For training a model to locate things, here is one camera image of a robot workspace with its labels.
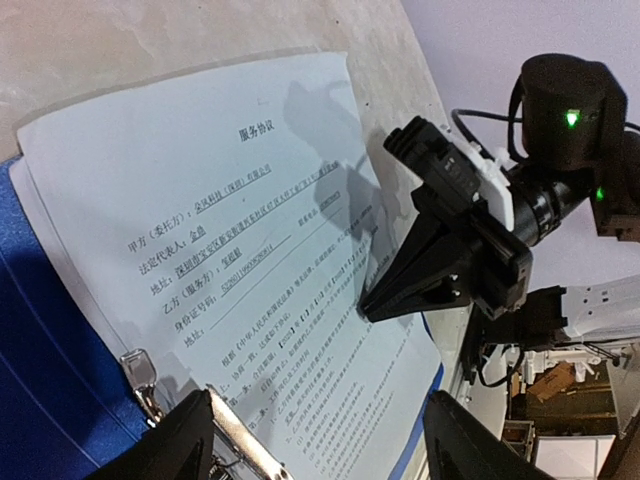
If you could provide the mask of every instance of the document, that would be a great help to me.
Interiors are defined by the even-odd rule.
[[[25,212],[114,356],[146,349],[172,404],[216,386],[296,478],[387,478],[440,359],[419,316],[357,311],[395,241],[344,55],[123,90],[18,136]]]

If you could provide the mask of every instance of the cable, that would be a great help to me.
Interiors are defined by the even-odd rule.
[[[522,84],[522,75],[518,77],[516,80],[516,84],[513,86],[513,90],[511,90],[511,97],[509,98],[509,109],[507,113],[507,151],[509,152],[509,157],[512,161],[516,163],[525,163],[527,159],[520,155],[518,152],[518,148],[515,143],[515,125],[516,125],[516,114],[518,113],[518,109],[520,105],[522,105],[522,97],[524,96],[524,85]]]
[[[640,132],[640,125],[633,123],[633,122],[627,122],[624,124],[625,127],[630,128],[631,130],[635,130],[636,132]]]
[[[487,150],[484,147],[484,145],[480,143],[480,140],[478,140],[477,137],[473,133],[471,133],[471,130],[469,130],[467,125],[462,121],[460,117],[486,118],[488,120],[498,120],[501,122],[508,122],[509,117],[505,115],[498,115],[497,113],[483,112],[481,110],[466,110],[462,108],[455,108],[451,111],[451,119],[453,120],[453,123],[458,128],[458,130],[460,130],[460,133],[462,134],[462,136],[468,142],[473,142],[480,146],[480,155],[482,155],[483,158],[488,158],[490,160],[493,160],[494,159],[493,155],[491,155],[489,150]],[[515,122],[521,123],[522,119],[516,118]]]
[[[594,345],[593,343],[585,343],[584,346],[590,349],[596,355],[601,355],[603,357],[609,358],[612,361],[614,367],[617,367],[620,365],[620,362],[622,360],[620,355],[615,355],[611,352],[608,352],[605,349]]]
[[[483,365],[482,368],[478,369],[478,378],[480,379],[480,383],[487,388],[495,388],[495,387],[499,387],[500,385],[504,385],[509,380],[511,380],[511,377],[513,377],[515,373],[520,369],[523,362],[524,362],[524,348],[520,348],[520,355],[518,356],[518,360],[516,361],[516,363],[513,364],[513,367],[511,367],[510,370],[507,370],[507,374],[504,377],[502,377],[500,380],[490,384],[487,384],[484,378],[484,373],[482,371],[484,369],[484,365]]]
[[[621,337],[621,338],[610,338],[608,340],[592,340],[590,342],[584,342],[584,341],[575,341],[575,342],[564,342],[564,343],[558,343],[555,348],[568,348],[568,347],[575,347],[576,345],[607,345],[609,343],[616,343],[616,342],[625,342],[627,340],[630,340],[631,338],[635,338],[635,337]]]

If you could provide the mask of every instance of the green led light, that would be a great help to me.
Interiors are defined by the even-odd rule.
[[[569,110],[567,112],[566,118],[569,128],[575,127],[576,123],[578,123],[578,120],[580,120],[580,110]]]

